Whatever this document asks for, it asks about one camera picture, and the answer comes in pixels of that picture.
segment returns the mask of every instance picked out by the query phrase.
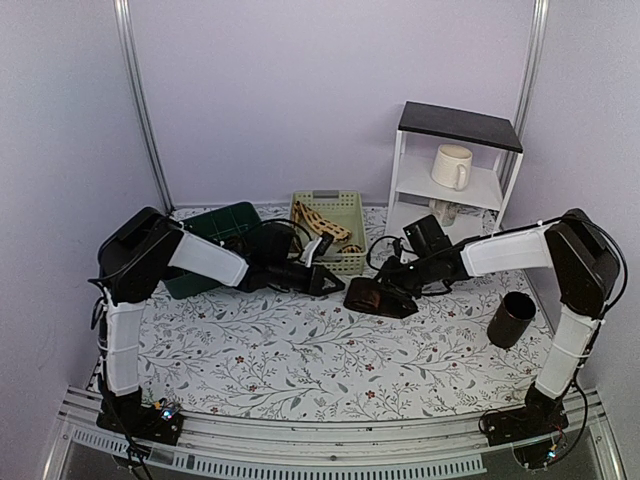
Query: plastic basket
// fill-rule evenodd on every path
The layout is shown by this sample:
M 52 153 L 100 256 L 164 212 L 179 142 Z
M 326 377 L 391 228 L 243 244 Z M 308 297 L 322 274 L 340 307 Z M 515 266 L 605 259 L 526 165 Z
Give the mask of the plastic basket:
M 296 201 L 304 203 L 327 220 L 337 223 L 351 230 L 351 238 L 343 243 L 334 243 L 327 253 L 314 263 L 324 265 L 336 275 L 361 275 L 364 271 L 367 255 L 367 235 L 364 229 L 364 214 L 362 200 L 358 192 L 314 190 L 295 192 L 291 200 L 291 212 Z M 304 220 L 302 226 L 307 228 L 312 238 L 317 237 Z M 308 243 L 304 234 L 300 235 L 303 246 Z M 362 253 L 339 253 L 345 245 L 358 245 Z
M 187 218 L 183 223 L 199 237 L 220 241 L 241 234 L 260 223 L 260 216 L 251 203 L 241 202 Z M 211 278 L 181 268 L 169 268 L 162 282 L 169 290 L 169 294 L 178 300 L 221 285 Z

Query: white wall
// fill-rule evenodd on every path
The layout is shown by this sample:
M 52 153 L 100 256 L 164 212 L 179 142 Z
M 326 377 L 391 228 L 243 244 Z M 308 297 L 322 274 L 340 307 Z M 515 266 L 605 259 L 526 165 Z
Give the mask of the white wall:
M 0 478 L 33 480 L 97 358 L 98 247 L 158 198 L 112 2 L 2 2 L 0 59 Z
M 533 5 L 131 2 L 175 202 L 288 201 L 310 189 L 386 201 L 407 100 L 513 118 Z
M 552 1 L 509 225 L 581 207 L 623 248 L 631 280 L 596 343 L 586 382 L 605 403 L 629 478 L 640 478 L 640 7 Z M 555 279 L 536 287 L 550 312 Z

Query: floral tablecloth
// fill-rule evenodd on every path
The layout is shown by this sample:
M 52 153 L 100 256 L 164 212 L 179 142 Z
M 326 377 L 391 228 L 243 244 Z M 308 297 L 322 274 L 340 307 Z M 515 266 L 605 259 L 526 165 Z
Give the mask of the floral tablecloth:
M 284 207 L 258 211 L 263 219 L 288 217 Z M 176 218 L 201 212 L 181 210 Z M 490 228 L 488 213 L 475 214 Z M 386 209 L 368 207 L 365 215 L 369 238 L 382 235 Z M 387 254 L 383 245 L 374 261 Z M 514 348 L 489 343 L 488 322 L 512 290 L 530 293 L 522 272 L 456 284 L 396 320 L 346 310 L 344 292 L 313 298 L 218 288 L 174 300 L 160 285 L 144 311 L 140 383 L 147 400 L 167 397 L 194 412 L 320 422 L 516 405 L 551 334 L 538 313 Z

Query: shelf compartment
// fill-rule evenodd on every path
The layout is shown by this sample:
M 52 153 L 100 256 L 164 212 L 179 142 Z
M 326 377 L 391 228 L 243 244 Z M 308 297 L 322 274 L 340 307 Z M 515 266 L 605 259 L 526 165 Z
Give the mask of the shelf compartment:
M 416 205 L 398 201 L 390 212 L 387 222 L 388 235 L 404 236 L 403 228 L 416 220 L 431 214 L 431 209 L 424 205 Z M 443 227 L 444 233 L 449 235 L 451 243 L 456 244 L 465 238 L 482 235 L 482 218 L 474 215 L 459 213 L 450 227 Z
M 471 167 L 469 185 L 457 191 L 443 187 L 431 178 L 432 158 L 403 154 L 399 163 L 396 192 L 489 210 L 500 210 L 502 206 L 500 181 L 493 170 Z

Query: black cylinder cup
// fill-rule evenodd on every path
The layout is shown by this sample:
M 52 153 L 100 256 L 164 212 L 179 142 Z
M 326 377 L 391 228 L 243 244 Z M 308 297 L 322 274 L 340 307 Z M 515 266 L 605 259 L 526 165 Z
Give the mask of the black cylinder cup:
M 489 341 L 496 347 L 513 347 L 535 316 L 536 304 L 529 295 L 507 293 L 487 328 Z

